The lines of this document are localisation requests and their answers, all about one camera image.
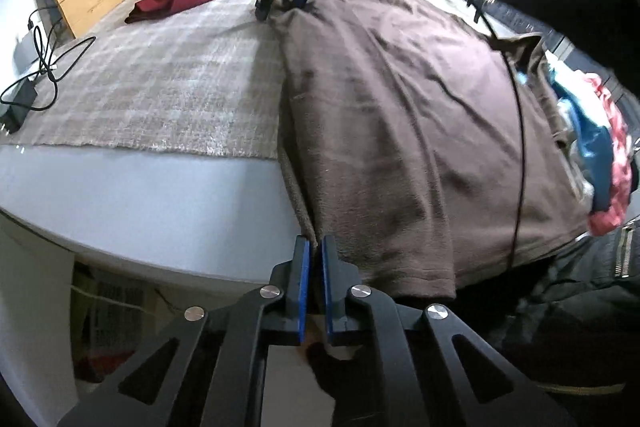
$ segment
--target zipper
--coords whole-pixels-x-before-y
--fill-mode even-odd
[[[631,263],[631,243],[636,229],[636,220],[630,221],[620,232],[620,242],[616,250],[616,277],[622,279],[629,277],[629,265]]]

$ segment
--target black power brick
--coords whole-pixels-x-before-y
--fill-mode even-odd
[[[26,107],[0,103],[0,127],[4,125],[4,129],[9,131],[10,134],[17,132],[29,114],[28,107],[33,105],[37,95],[38,93],[36,92],[36,88],[33,87],[33,82],[25,78],[17,89],[14,90],[13,98],[8,100],[8,102],[20,103]]]

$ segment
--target brown fabric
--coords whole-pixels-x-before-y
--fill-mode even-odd
[[[513,89],[499,52],[421,0],[310,0],[273,19],[287,78],[278,158],[303,233],[394,297],[451,297],[506,269],[520,187]],[[496,43],[529,72],[515,264],[586,229],[554,138],[540,38]]]

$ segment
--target triangular cutout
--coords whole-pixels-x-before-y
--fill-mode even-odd
[[[463,335],[452,338],[466,377],[479,403],[488,403],[513,391],[507,376]]]
[[[118,392],[147,405],[153,405],[160,393],[166,372],[171,366],[180,342],[170,339],[120,382]]]

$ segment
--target white cable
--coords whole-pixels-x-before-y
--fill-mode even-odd
[[[84,295],[85,297],[89,297],[91,299],[96,299],[98,301],[104,301],[104,302],[108,302],[109,304],[115,304],[116,306],[122,306],[124,308],[131,308],[132,310],[138,310],[141,311],[143,313],[146,313],[147,315],[151,315],[152,317],[155,317],[156,314],[150,312],[149,310],[145,310],[142,306],[136,306],[135,304],[127,304],[126,302],[121,302],[121,301],[116,301],[114,299],[110,299],[108,297],[102,297],[101,295],[96,295],[94,293],[89,293],[85,290],[82,290],[81,288],[78,288],[77,286],[73,286],[70,285],[71,289],[73,291],[78,292],[80,295]]]

